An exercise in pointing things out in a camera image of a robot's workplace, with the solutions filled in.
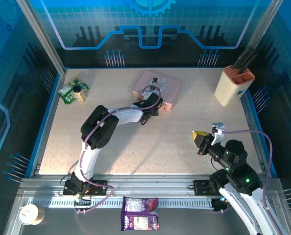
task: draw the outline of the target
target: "pink box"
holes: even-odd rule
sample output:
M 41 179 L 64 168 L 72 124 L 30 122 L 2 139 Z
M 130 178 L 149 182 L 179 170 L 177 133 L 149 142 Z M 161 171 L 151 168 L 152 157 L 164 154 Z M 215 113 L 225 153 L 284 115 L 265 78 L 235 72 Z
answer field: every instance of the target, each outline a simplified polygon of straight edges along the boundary
M 161 108 L 170 112 L 179 94 L 181 82 L 146 70 L 133 88 L 133 93 L 137 101 L 143 99 L 142 90 L 148 85 L 160 87 L 161 96 L 163 98 L 163 105 Z

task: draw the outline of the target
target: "white cup lid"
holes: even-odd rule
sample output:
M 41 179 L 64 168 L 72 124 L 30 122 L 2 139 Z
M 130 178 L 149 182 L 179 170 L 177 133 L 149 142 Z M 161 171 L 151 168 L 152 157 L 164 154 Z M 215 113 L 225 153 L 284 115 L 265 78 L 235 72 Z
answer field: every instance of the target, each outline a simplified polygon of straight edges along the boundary
M 30 204 L 22 208 L 19 214 L 19 221 L 23 225 L 32 224 L 38 217 L 39 210 L 36 205 Z

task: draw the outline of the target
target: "paper cup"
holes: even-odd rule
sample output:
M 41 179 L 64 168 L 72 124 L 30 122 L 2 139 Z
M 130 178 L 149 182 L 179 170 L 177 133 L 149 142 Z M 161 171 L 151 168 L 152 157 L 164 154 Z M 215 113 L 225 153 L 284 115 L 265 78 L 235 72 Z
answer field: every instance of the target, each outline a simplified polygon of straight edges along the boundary
M 44 208 L 30 204 L 24 206 L 20 211 L 19 221 L 23 225 L 37 225 L 41 223 L 44 215 Z

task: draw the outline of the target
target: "green snack package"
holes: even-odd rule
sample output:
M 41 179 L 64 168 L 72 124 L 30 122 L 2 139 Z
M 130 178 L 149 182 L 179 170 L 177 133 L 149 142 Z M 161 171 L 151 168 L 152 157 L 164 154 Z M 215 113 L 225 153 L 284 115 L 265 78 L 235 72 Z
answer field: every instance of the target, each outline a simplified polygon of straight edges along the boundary
M 76 85 L 80 86 L 84 92 L 86 92 L 89 89 L 89 87 L 85 83 L 80 81 L 78 77 L 75 78 L 73 81 L 68 83 L 66 86 L 64 86 L 57 92 L 58 95 L 63 98 L 65 104 L 70 104 L 75 99 L 77 99 L 73 93 L 73 87 Z

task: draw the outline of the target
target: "glass panel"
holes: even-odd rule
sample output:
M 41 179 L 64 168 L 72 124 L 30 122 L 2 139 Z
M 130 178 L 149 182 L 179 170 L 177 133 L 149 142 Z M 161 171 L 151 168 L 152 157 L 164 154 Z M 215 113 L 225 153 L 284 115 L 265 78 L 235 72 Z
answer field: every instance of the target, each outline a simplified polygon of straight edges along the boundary
M 262 129 L 273 142 L 277 175 L 287 189 L 291 188 L 291 0 L 283 1 L 258 48 L 261 56 L 251 68 L 256 74 L 251 94 Z
M 55 77 L 55 68 L 16 1 L 0 1 L 0 234 L 30 159 Z M 24 158 L 16 157 L 17 153 Z M 18 159 L 10 158 L 11 154 Z
M 269 0 L 31 0 L 66 67 L 232 64 Z

